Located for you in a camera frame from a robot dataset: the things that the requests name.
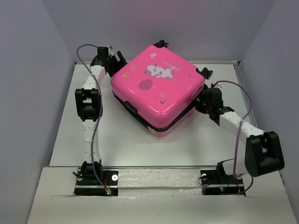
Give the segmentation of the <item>pink hard-shell suitcase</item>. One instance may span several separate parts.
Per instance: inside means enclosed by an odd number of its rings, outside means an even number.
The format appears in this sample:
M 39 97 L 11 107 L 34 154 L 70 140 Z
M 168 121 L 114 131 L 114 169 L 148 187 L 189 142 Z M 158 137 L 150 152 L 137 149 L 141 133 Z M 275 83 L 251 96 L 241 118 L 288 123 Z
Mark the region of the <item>pink hard-shell suitcase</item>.
M 193 109 L 213 74 L 168 49 L 164 40 L 150 45 L 111 78 L 114 97 L 155 136 L 165 136 Z

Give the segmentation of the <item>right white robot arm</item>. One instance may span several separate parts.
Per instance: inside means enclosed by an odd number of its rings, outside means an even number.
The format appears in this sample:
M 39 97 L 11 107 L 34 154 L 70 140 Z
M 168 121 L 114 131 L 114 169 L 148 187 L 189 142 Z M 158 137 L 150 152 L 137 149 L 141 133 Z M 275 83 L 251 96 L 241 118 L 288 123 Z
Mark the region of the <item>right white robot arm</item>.
M 232 176 L 246 174 L 259 177 L 285 168 L 278 134 L 253 126 L 231 107 L 224 106 L 219 88 L 205 88 L 198 95 L 195 109 L 236 137 L 234 157 L 217 164 L 218 182 L 226 183 Z

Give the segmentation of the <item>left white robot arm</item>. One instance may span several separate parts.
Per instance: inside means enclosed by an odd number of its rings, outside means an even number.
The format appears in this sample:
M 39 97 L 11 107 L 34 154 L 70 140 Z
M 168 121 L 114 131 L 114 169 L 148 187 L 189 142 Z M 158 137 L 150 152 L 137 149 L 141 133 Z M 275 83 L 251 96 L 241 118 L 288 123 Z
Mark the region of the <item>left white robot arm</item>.
M 97 54 L 90 65 L 87 65 L 80 57 L 79 51 L 83 47 L 94 47 Z M 92 184 L 103 183 L 103 168 L 98 144 L 98 126 L 103 114 L 102 94 L 100 83 L 106 74 L 113 76 L 118 72 L 126 61 L 122 54 L 116 59 L 113 48 L 109 45 L 99 47 L 93 44 L 84 44 L 77 48 L 77 57 L 88 71 L 88 77 L 81 88 L 75 90 L 75 103 L 77 115 L 82 121 L 85 136 L 85 157 L 78 176 L 87 179 Z

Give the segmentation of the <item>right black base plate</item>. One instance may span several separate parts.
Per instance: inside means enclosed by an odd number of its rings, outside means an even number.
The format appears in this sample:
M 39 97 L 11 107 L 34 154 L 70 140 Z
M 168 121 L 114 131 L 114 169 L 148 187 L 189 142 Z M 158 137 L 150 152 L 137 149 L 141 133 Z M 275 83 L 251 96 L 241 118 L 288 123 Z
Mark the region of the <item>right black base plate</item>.
M 201 170 L 198 183 L 204 196 L 237 195 L 245 190 L 242 179 L 220 174 L 216 169 Z

